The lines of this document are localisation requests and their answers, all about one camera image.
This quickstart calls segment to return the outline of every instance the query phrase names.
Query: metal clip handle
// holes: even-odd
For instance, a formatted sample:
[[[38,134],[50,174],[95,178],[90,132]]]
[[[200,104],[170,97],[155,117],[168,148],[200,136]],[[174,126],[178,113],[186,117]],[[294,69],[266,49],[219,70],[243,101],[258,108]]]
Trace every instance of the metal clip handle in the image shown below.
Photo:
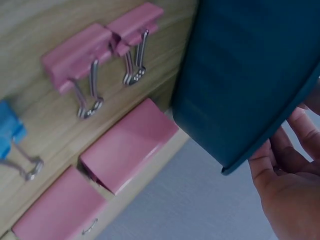
[[[144,55],[146,42],[149,35],[149,30],[145,30],[142,34],[142,42],[136,47],[136,55],[135,55],[135,66],[138,67],[137,73],[134,74],[134,64],[132,60],[131,52],[128,51],[125,56],[125,66],[126,66],[126,74],[123,79],[123,83],[125,85],[133,85],[138,82],[146,73],[146,68],[144,67]]]
[[[96,59],[95,61],[92,62],[90,67],[90,75],[89,75],[90,94],[95,99],[95,103],[93,104],[91,109],[87,110],[87,100],[84,93],[81,91],[78,83],[74,79],[71,79],[71,81],[74,84],[76,97],[80,104],[78,117],[82,119],[87,119],[93,116],[97,112],[97,110],[101,108],[102,104],[104,103],[104,99],[98,96],[98,91],[97,91],[98,65],[99,65],[99,60]]]
[[[38,175],[38,173],[44,167],[44,161],[40,157],[28,156],[28,154],[18,144],[16,144],[14,140],[12,140],[12,144],[21,153],[21,155],[25,159],[27,159],[31,164],[34,164],[35,167],[31,171],[26,172],[20,165],[14,163],[14,162],[8,161],[8,160],[2,161],[2,162],[0,162],[0,164],[19,171],[20,176],[23,177],[25,179],[25,181],[31,181],[31,180],[35,179],[35,177]]]
[[[96,219],[93,221],[92,225],[91,225],[87,230],[83,230],[83,231],[82,231],[82,235],[86,235],[86,234],[90,233],[90,232],[92,231],[92,229],[94,229],[94,227],[95,227],[95,225],[97,224],[97,222],[98,222],[98,218],[96,218]]]

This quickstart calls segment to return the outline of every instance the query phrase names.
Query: dark teal plastic cover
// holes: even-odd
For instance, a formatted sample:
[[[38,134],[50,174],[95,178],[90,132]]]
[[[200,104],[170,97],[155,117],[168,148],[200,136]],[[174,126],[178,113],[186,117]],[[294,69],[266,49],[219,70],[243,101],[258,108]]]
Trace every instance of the dark teal plastic cover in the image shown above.
[[[173,117],[227,175],[309,94],[319,63],[320,1],[202,0]]]

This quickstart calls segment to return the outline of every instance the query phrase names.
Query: wooden surface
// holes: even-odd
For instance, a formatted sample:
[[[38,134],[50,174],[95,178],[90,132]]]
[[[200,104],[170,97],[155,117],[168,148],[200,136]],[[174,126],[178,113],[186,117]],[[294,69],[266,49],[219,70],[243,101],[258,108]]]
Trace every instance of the wooden surface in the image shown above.
[[[113,59],[99,68],[98,91],[105,104],[87,120],[77,118],[73,92],[60,96],[44,74],[40,56],[90,24],[107,24],[143,0],[2,0],[0,2],[0,99],[7,99],[24,122],[21,146],[40,155],[45,167],[31,182],[0,166],[0,236],[28,209],[79,154],[116,121],[151,96],[168,107],[196,10],[196,0],[153,0],[164,8],[160,30],[148,38],[141,82],[125,87],[124,62]],[[80,83],[89,91],[88,81]],[[14,150],[10,159],[27,170]]]

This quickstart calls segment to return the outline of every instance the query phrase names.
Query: gray floor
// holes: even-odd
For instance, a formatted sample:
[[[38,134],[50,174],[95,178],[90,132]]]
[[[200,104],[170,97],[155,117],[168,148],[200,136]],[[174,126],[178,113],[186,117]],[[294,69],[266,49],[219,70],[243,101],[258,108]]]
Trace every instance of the gray floor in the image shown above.
[[[319,127],[320,118],[308,114]],[[289,125],[283,127],[307,156]],[[248,163],[230,176],[220,170],[209,154],[188,141],[96,240],[277,240]]]

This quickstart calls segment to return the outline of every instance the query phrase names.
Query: blue binder clip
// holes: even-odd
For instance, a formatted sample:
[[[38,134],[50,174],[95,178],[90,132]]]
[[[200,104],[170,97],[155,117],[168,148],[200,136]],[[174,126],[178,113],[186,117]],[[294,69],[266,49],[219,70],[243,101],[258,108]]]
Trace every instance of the blue binder clip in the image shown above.
[[[36,175],[41,171],[44,161],[40,157],[28,156],[19,146],[19,143],[26,135],[27,131],[23,123],[18,119],[8,103],[4,100],[0,101],[0,165],[5,165],[19,171],[26,181],[30,181],[35,179]],[[12,146],[30,163],[35,165],[31,171],[26,172],[21,166],[7,159]]]

